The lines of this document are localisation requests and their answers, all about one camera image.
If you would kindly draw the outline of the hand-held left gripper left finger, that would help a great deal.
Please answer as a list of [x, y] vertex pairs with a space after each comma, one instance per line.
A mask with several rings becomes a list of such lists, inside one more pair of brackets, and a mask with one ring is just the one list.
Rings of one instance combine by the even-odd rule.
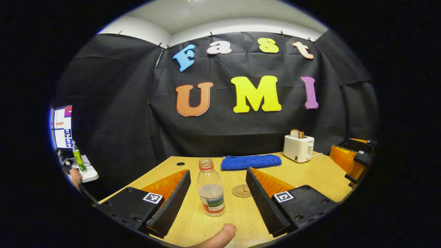
[[124, 226], [164, 238], [177, 217], [191, 185], [188, 169], [173, 173], [137, 189], [126, 187], [98, 209]]

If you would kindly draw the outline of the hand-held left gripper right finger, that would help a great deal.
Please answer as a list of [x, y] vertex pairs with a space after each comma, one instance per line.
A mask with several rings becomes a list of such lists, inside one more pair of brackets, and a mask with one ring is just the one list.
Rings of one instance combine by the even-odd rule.
[[247, 169], [246, 182], [273, 237], [301, 229], [339, 205], [310, 185], [293, 187], [255, 168]]

